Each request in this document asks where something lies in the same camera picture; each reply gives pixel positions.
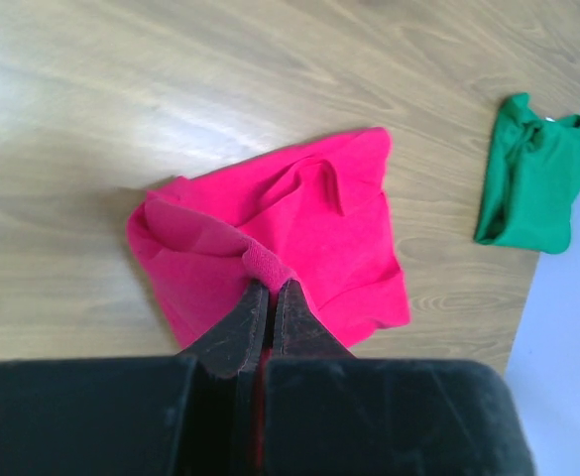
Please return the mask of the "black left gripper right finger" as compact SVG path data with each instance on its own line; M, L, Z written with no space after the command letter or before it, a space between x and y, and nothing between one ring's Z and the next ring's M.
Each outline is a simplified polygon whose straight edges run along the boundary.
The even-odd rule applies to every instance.
M300 283L288 280L275 308L271 357L344 359L353 354L311 312Z

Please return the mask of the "pink red t shirt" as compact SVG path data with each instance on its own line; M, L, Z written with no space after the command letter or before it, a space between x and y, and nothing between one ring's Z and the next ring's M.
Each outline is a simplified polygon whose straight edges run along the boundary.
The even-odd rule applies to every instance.
M252 281L272 297L297 281L348 347L407 325L383 189L390 151L387 130L358 129L149 191L127 239L178 344L217 324Z

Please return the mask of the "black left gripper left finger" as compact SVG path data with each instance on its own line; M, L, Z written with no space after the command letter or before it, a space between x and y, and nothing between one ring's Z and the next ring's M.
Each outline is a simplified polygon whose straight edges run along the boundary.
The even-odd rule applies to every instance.
M269 290L251 282L236 306L174 358L192 362L218 379L254 373L261 361L266 339Z

